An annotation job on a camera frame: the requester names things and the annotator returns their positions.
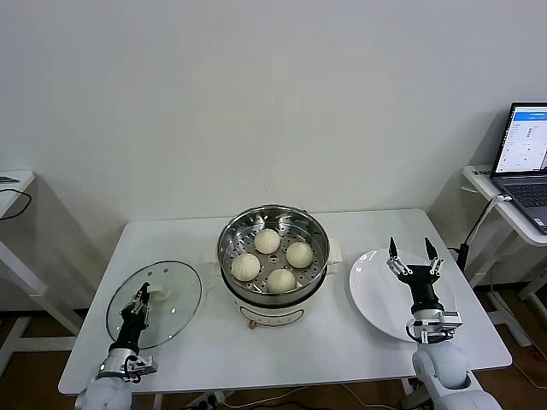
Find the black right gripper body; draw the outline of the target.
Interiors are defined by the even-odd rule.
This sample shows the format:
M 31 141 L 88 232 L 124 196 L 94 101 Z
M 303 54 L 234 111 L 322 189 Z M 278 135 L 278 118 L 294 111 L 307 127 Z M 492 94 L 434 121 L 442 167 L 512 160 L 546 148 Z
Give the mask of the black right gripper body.
M 431 268 L 425 265 L 408 265 L 410 273 L 402 274 L 399 280 L 411 291 L 413 305 L 411 313 L 423 310 L 443 310 L 443 305 L 434 291 L 433 284 L 440 279 L 437 273 L 431 273 Z

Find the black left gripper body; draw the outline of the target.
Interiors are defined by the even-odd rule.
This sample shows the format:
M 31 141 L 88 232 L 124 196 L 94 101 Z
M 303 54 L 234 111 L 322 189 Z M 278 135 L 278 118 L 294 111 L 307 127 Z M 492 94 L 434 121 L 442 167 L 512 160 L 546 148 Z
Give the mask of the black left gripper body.
M 122 326 L 111 349 L 139 351 L 139 338 L 148 326 L 149 307 L 142 302 L 131 302 L 121 310 Z

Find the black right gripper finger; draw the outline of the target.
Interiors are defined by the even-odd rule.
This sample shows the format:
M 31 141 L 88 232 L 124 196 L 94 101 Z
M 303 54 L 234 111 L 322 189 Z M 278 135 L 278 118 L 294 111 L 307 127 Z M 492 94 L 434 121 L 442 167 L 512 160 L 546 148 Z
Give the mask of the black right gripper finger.
M 429 258 L 429 273 L 432 276 L 439 277 L 440 276 L 440 270 L 443 265 L 443 260 L 439 258 L 437 249 L 432 244 L 432 242 L 429 240 L 428 237 L 425 237 L 425 245 L 426 245 L 426 253 L 427 257 Z
M 386 265 L 397 277 L 409 276 L 411 274 L 411 269 L 402 262 L 398 255 L 397 246 L 393 237 L 390 237 Z

